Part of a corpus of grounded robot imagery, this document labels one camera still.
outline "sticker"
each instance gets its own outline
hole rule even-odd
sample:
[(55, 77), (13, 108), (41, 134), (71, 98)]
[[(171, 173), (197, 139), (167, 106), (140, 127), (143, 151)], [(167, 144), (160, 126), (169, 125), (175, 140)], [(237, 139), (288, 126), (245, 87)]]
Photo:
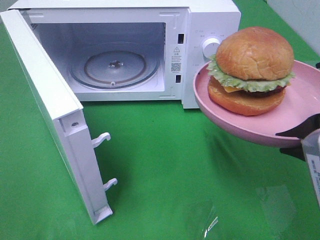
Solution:
[(170, 51), (170, 71), (173, 74), (180, 74), (182, 72), (184, 48), (182, 45), (172, 45)]
[(320, 156), (306, 154), (316, 198), (320, 206)]

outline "open microwave door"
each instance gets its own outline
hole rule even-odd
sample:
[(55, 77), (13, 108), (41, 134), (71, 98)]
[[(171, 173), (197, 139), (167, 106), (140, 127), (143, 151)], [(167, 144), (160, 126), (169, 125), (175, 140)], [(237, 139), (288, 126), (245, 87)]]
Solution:
[(64, 163), (82, 196), (94, 224), (113, 212), (105, 191), (117, 183), (103, 184), (94, 148), (108, 133), (91, 139), (83, 106), (18, 10), (0, 13), (26, 79)]

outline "microwave vent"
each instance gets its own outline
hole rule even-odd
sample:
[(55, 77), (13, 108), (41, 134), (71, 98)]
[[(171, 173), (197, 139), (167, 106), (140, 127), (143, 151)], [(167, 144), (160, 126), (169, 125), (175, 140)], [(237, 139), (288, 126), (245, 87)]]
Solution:
[(38, 24), (37, 23), (31, 23), (30, 26), (31, 26), (31, 30), (34, 31), (38, 27)]

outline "green table surface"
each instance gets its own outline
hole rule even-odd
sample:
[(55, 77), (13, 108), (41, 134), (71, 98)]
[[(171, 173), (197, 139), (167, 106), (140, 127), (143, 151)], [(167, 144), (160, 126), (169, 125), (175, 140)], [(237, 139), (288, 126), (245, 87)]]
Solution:
[[(235, 1), (240, 28), (282, 34), (320, 58), (263, 0)], [(232, 136), (180, 101), (83, 102), (113, 215), (93, 225), (0, 25), (0, 239), (318, 240), (307, 164)]]

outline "white microwave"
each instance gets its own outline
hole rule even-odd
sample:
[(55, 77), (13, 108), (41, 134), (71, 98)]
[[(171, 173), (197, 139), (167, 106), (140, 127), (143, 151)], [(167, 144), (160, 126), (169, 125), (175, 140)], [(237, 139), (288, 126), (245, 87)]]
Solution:
[(18, 0), (1, 14), (28, 83), (94, 224), (112, 214), (81, 101), (180, 100), (239, 27), (231, 0)]

